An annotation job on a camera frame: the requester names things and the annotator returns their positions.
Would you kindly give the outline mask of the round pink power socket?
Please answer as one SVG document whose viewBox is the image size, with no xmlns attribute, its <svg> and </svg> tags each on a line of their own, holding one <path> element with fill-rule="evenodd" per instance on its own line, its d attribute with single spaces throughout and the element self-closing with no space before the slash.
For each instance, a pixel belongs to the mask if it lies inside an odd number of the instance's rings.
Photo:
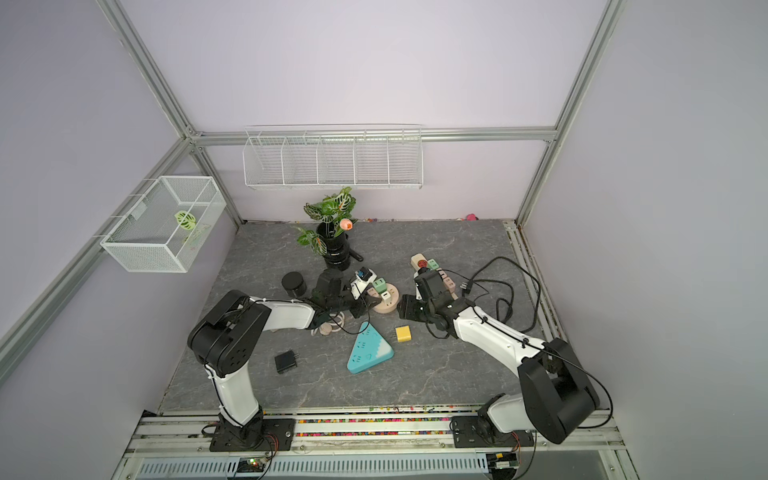
<svg viewBox="0 0 768 480">
<path fill-rule="evenodd" d="M 394 312 L 397 309 L 397 305 L 400 302 L 400 293 L 399 290 L 392 285 L 391 283 L 387 283 L 387 297 L 382 298 L 381 295 L 375 291 L 374 288 L 370 288 L 368 292 L 373 295 L 375 299 L 378 300 L 378 303 L 373 307 L 373 310 L 379 314 L 389 314 Z"/>
</svg>

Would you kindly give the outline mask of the yellow charger plug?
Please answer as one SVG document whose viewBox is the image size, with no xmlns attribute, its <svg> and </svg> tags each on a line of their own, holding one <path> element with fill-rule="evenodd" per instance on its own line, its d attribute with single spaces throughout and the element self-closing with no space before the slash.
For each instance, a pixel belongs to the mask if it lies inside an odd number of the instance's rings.
<svg viewBox="0 0 768 480">
<path fill-rule="evenodd" d="M 412 332 L 409 326 L 400 326 L 395 329 L 396 338 L 399 343 L 412 340 Z"/>
</svg>

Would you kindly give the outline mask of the teal triangular power socket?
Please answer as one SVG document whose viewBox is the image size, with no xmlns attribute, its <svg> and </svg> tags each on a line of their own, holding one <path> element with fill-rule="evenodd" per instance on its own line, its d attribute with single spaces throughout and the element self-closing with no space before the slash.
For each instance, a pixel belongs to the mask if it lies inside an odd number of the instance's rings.
<svg viewBox="0 0 768 480">
<path fill-rule="evenodd" d="M 369 322 L 364 322 L 356 336 L 347 369 L 352 374 L 358 374 L 393 357 L 394 349 L 389 342 Z"/>
</svg>

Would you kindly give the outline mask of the black charger plug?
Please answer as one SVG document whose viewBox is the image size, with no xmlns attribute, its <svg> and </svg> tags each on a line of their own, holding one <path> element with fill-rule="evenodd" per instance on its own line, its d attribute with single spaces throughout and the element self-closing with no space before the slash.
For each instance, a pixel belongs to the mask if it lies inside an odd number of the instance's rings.
<svg viewBox="0 0 768 480">
<path fill-rule="evenodd" d="M 293 350 L 282 352 L 274 357 L 278 374 L 283 374 L 297 367 L 297 356 Z"/>
</svg>

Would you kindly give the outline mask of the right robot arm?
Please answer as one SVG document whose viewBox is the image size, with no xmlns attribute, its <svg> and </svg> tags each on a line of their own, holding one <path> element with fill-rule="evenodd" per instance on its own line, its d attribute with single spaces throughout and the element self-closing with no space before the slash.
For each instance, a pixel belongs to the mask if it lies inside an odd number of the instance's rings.
<svg viewBox="0 0 768 480">
<path fill-rule="evenodd" d="M 597 380 L 568 342 L 534 338 L 492 318 L 476 302 L 454 295 L 436 270 L 417 270 L 414 282 L 416 293 L 403 296 L 397 307 L 400 318 L 474 345 L 519 380 L 518 394 L 498 394 L 478 411 L 482 438 L 533 429 L 560 444 L 600 407 Z"/>
</svg>

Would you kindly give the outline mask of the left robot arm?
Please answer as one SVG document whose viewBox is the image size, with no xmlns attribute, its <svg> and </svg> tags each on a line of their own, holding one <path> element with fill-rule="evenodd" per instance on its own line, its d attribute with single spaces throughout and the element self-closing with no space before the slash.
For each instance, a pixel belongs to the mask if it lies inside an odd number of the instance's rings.
<svg viewBox="0 0 768 480">
<path fill-rule="evenodd" d="M 219 401 L 220 424 L 243 437 L 261 431 L 263 409 L 250 382 L 249 361 L 266 330 L 314 330 L 326 323 L 347 332 L 337 318 L 359 318 L 385 299 L 387 284 L 362 267 L 350 280 L 342 271 L 326 269 L 309 290 L 302 274 L 291 271 L 281 279 L 287 299 L 228 291 L 193 327 L 187 346 L 205 369 Z"/>
</svg>

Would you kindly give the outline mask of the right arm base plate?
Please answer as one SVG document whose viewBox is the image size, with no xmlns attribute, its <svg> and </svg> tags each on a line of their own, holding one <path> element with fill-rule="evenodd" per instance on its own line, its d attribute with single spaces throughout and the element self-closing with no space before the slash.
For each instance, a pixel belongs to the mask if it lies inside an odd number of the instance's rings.
<svg viewBox="0 0 768 480">
<path fill-rule="evenodd" d="M 450 418 L 449 430 L 455 448 L 499 447 L 517 450 L 534 445 L 531 432 L 515 430 L 502 433 L 489 420 L 479 416 L 453 416 Z"/>
</svg>

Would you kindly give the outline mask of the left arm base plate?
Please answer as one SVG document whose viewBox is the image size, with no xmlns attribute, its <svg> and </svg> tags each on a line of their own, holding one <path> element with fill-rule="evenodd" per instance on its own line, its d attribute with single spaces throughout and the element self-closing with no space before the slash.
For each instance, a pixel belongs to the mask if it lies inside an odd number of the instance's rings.
<svg viewBox="0 0 768 480">
<path fill-rule="evenodd" d="M 288 451 L 294 439 L 295 419 L 267 417 L 238 427 L 219 418 L 209 450 L 211 452 Z"/>
</svg>

